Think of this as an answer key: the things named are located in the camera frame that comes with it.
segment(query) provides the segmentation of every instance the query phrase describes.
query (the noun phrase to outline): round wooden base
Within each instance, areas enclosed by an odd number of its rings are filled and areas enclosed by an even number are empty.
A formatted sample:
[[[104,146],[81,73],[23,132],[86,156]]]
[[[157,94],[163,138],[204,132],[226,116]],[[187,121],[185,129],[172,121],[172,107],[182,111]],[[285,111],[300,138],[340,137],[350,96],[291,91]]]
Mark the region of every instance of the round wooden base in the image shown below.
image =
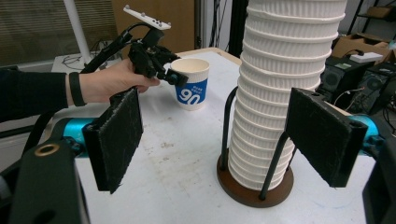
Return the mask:
[[[261,200],[259,198],[260,191],[243,187],[233,179],[228,170],[228,165],[224,171],[220,170],[219,165],[220,158],[218,159],[217,170],[218,180],[222,188],[237,202],[247,206],[265,208],[280,204],[288,198],[291,188],[293,187],[294,176],[293,171],[289,167],[288,171],[286,171],[283,176],[282,182],[276,188],[268,190],[265,200]]]

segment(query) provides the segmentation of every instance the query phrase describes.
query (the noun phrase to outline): window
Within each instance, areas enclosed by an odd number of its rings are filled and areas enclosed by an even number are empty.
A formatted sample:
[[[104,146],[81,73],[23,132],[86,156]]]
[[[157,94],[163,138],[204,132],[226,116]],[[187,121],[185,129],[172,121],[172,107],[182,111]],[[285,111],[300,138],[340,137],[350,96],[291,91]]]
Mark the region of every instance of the window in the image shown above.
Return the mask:
[[[111,0],[75,3],[89,48],[117,37]],[[0,66],[79,53],[63,0],[2,0],[0,40]]]

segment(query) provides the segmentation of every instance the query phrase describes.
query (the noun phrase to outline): stack of paper cups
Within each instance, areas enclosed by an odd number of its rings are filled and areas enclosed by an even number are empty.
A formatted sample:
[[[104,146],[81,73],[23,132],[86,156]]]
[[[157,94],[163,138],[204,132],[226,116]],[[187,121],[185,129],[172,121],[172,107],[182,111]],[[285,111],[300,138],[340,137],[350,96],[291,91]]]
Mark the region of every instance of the stack of paper cups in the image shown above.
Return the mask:
[[[347,0],[250,0],[236,92],[229,169],[261,190],[282,134],[292,87],[314,91],[345,17]],[[283,179],[294,144],[284,146],[269,189]]]

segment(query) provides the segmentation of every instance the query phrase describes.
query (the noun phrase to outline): blue logo on cup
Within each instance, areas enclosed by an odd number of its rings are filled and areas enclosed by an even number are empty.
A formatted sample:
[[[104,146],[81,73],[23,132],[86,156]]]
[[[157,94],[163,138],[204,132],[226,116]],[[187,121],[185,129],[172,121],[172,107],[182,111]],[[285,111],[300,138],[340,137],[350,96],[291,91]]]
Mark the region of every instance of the blue logo on cup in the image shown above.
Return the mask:
[[[185,105],[197,105],[204,101],[206,96],[207,79],[201,82],[187,83],[183,88],[176,87],[179,102]]]

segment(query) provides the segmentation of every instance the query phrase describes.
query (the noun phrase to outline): person's arm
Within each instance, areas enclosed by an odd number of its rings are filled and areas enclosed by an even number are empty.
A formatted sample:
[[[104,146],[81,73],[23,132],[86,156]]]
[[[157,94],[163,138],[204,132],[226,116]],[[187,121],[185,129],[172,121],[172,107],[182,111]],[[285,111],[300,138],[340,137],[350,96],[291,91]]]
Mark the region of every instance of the person's arm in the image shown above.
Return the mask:
[[[136,86],[140,92],[157,86],[160,80],[135,74],[130,60],[90,74],[80,74],[85,103],[109,102],[109,98]],[[0,122],[22,119],[73,105],[69,75],[0,71]]]
[[[67,108],[65,73],[0,71],[0,122]]]
[[[109,98],[121,91],[126,91],[132,86],[137,86],[140,92],[146,91],[150,86],[158,86],[158,78],[147,78],[135,74],[129,59],[125,59],[113,66],[89,74],[79,75],[79,85],[85,103],[105,103]],[[66,76],[67,103],[73,105],[70,92],[69,75]]]

